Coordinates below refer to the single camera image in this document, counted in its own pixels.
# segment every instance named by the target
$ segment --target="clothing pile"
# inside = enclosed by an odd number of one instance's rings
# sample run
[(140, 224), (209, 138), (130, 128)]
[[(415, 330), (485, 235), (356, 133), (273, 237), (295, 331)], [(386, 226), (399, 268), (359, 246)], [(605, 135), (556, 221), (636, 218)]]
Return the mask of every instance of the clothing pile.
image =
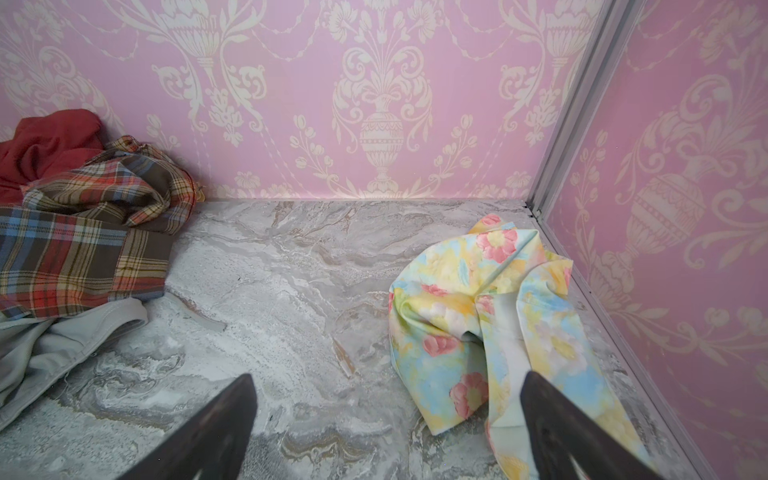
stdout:
[(190, 175), (86, 110), (25, 118), (0, 144), (0, 429), (103, 342), (147, 322)]
[(643, 442), (568, 302), (572, 262), (497, 215), (431, 246), (389, 293), (392, 365), (433, 435), (488, 402), (485, 432), (508, 478), (537, 478), (520, 393), (540, 373), (641, 461)]

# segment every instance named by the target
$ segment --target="wallpaper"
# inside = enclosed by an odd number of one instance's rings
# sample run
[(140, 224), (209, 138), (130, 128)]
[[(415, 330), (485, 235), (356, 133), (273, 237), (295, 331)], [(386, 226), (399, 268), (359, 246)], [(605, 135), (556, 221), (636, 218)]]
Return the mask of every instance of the wallpaper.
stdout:
[(768, 4), (649, 1), (548, 221), (720, 478), (766, 478)]
[(602, 0), (11, 0), (0, 135), (62, 108), (208, 197), (523, 198)]

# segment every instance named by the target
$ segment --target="gray marble surface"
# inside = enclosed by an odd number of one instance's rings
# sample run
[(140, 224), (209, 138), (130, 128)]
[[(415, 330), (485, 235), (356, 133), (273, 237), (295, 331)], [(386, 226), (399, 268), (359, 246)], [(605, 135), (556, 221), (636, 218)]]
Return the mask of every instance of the gray marble surface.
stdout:
[[(150, 323), (105, 345), (5, 431), (19, 478), (115, 478), (243, 372), (259, 410), (242, 478), (504, 478), (481, 409), (432, 436), (389, 363), (387, 290), (427, 246), (511, 201), (210, 202), (180, 235)], [(694, 478), (573, 289), (612, 387), (661, 473)]]

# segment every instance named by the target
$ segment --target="gray cloth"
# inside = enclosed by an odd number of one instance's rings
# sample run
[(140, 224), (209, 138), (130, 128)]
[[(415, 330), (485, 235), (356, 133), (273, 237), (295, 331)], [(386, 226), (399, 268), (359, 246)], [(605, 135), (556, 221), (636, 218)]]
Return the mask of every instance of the gray cloth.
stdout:
[(134, 298), (58, 320), (0, 316), (0, 430), (102, 343), (146, 323)]

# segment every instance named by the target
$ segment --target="red fabric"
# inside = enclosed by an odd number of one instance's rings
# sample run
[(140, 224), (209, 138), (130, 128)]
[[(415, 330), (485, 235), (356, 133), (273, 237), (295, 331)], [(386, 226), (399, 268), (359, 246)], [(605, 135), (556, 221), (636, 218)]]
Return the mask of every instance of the red fabric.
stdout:
[(22, 118), (13, 140), (0, 143), (0, 204), (20, 204), (19, 187), (82, 167), (104, 150), (101, 121), (88, 110)]

